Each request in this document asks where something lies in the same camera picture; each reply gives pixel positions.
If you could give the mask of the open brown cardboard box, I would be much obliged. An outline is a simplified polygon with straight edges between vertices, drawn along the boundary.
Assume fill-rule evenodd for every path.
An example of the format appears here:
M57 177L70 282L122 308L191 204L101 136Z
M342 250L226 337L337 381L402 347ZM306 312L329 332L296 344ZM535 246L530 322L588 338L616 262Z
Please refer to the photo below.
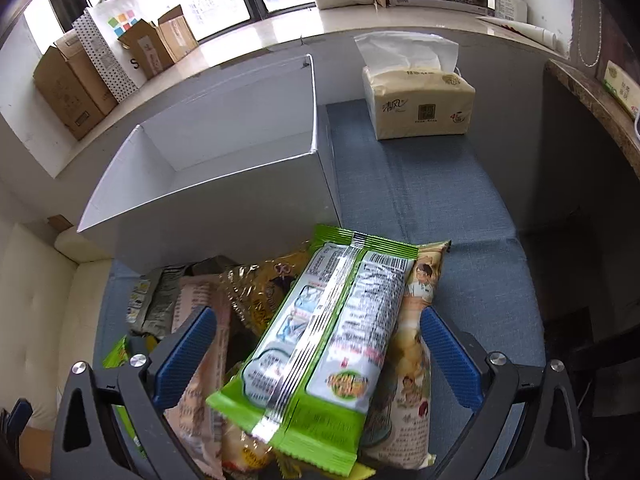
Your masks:
M137 21L118 41L138 62L148 79L174 66L198 46L180 4L163 14L156 23Z

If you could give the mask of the green white small box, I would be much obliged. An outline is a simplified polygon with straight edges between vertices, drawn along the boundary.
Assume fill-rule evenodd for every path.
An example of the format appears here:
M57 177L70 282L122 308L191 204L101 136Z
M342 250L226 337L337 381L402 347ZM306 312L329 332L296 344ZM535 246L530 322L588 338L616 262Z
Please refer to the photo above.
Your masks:
M608 61L604 71L603 83L605 89L620 102L620 105L632 117L639 113L640 88L639 85L620 66Z

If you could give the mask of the beige cartoon snack bag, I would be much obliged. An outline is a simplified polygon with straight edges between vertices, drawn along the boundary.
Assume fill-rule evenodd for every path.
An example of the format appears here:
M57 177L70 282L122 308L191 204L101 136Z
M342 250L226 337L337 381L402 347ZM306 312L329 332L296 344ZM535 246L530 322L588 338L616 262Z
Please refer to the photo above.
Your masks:
M431 466L431 352L420 333L422 311L433 304L450 241L419 247L401 298L397 324L371 400L360 451L399 469Z

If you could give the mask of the green white snack pack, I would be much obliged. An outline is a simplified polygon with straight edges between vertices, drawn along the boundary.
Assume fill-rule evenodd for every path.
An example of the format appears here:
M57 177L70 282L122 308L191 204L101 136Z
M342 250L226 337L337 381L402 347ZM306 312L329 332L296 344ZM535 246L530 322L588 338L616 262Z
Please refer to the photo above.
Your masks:
M309 250L255 350L206 402L275 450L346 477L419 248L319 224Z

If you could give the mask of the wooden side shelf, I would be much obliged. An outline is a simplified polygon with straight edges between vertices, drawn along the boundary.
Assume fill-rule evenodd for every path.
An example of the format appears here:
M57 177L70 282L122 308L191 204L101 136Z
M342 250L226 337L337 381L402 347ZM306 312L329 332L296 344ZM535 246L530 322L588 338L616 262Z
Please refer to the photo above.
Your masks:
M600 122L623 153L637 178L640 178L639 139L634 122L597 79L585 75L568 64L548 60L544 70L578 99Z

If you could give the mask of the white dotted paper bag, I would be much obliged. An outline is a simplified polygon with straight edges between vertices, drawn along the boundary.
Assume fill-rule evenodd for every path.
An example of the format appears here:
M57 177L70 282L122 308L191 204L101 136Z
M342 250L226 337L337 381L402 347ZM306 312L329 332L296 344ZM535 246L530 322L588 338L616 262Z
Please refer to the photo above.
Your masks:
M73 21L82 47L117 103L124 102L146 83L139 62L119 41L140 18L138 0L105 0L87 6Z

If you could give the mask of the blue fabric cushion mat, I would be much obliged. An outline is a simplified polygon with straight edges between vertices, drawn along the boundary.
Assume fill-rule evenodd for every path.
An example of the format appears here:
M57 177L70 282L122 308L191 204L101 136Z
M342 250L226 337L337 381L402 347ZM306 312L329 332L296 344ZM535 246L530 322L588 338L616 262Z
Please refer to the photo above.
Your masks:
M506 205L465 136L380 142L366 104L322 107L341 225L411 244L449 240L436 308L487 349L546 359L534 284Z

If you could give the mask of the yellow tissue pack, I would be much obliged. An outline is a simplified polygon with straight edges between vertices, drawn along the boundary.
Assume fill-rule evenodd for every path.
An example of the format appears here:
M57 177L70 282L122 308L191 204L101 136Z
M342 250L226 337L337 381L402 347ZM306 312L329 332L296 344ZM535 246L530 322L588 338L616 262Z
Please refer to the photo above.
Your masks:
M475 89L457 73L456 42L425 32L381 30L356 36L355 44L378 140L468 132Z

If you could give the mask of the tall brown cardboard box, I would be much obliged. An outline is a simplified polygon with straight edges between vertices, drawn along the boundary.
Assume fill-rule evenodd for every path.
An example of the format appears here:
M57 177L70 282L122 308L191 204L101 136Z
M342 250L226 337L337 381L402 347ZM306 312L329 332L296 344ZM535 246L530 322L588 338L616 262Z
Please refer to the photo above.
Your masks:
M76 140L83 139L117 105L73 29L47 48L32 78Z

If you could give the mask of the grey silver snack bag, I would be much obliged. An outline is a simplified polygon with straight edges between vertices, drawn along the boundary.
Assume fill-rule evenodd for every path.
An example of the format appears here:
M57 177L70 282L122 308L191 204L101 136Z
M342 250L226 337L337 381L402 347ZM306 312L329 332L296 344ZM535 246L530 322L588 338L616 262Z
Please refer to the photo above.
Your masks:
M232 259L215 256L162 266L142 275L129 296L128 330L163 339L179 327L192 308L212 305L216 276L234 266Z

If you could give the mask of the white bottle on sill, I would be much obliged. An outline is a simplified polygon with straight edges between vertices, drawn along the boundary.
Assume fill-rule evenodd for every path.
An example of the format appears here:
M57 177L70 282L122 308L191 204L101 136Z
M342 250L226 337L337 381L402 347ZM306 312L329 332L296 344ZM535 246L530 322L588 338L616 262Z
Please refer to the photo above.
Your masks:
M496 18L526 23L527 12L527 4L523 0L495 0Z

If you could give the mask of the pink snack packet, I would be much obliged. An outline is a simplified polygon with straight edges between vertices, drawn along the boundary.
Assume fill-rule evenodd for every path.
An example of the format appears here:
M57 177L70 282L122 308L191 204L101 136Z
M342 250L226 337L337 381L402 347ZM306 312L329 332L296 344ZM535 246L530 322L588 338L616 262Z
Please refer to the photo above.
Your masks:
M165 417L204 476L221 479L224 418L208 405L207 398L224 382L231 307L210 275L180 280L171 330L181 330L195 311L201 313L200 320L188 330L178 353L192 376Z

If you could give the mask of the white cardboard storage box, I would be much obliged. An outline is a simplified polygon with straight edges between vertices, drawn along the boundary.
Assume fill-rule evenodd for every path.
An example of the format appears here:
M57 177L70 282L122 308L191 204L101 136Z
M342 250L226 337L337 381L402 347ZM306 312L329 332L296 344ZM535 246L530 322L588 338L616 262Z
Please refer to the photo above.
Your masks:
M214 84L137 125L78 231L137 272L280 256L341 222L308 54Z

